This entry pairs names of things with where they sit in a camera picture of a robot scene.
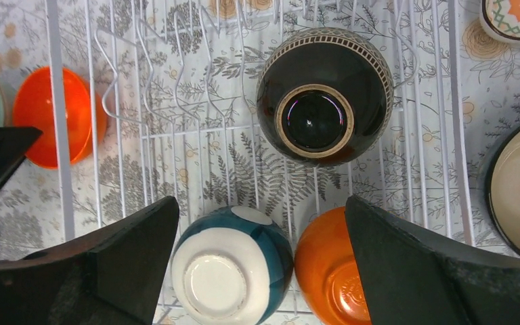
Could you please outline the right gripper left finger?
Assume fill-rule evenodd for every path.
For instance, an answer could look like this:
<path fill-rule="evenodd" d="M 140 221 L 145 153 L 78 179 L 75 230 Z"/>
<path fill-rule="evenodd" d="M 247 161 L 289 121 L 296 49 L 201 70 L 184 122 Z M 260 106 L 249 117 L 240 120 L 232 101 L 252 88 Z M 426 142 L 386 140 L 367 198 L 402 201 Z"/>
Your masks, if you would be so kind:
<path fill-rule="evenodd" d="M 0 324 L 151 324 L 179 223 L 164 197 L 16 261 L 0 261 Z"/>

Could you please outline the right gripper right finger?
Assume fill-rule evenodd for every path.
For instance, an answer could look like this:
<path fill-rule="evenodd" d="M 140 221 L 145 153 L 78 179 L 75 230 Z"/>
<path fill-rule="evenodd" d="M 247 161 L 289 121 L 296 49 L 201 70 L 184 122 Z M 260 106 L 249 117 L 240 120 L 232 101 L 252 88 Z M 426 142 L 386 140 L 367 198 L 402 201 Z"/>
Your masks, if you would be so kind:
<path fill-rule="evenodd" d="M 345 208 L 373 324 L 520 324 L 520 258 L 442 236 L 358 195 Z"/>

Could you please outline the teal and white bowl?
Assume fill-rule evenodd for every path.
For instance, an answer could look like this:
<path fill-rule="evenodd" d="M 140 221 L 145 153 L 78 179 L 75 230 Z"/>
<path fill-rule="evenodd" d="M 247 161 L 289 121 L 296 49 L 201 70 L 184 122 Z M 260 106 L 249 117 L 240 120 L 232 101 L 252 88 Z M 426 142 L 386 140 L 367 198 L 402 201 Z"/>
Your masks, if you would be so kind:
<path fill-rule="evenodd" d="M 293 268 L 290 242 L 271 217 L 226 206 L 180 236 L 171 281 L 179 303 L 201 324 L 261 324 L 283 302 Z"/>

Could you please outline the black bowl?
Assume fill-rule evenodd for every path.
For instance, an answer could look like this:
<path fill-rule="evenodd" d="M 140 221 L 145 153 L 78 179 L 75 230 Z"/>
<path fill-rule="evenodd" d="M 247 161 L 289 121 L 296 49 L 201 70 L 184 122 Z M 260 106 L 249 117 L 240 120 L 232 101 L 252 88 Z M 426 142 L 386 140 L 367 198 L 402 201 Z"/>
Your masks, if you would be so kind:
<path fill-rule="evenodd" d="M 393 79 L 368 40 L 335 27 L 303 30 L 266 61 L 257 118 L 283 156 L 312 167 L 348 163 L 373 147 L 391 118 Z"/>

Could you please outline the small white floral bowl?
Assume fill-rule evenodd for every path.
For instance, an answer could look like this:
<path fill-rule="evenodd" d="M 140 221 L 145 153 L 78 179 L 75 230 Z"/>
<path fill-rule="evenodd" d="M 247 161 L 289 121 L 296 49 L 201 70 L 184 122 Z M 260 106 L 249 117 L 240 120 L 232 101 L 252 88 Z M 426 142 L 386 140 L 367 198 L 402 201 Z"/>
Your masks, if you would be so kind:
<path fill-rule="evenodd" d="M 520 0 L 482 0 L 479 21 L 491 38 L 520 45 Z"/>

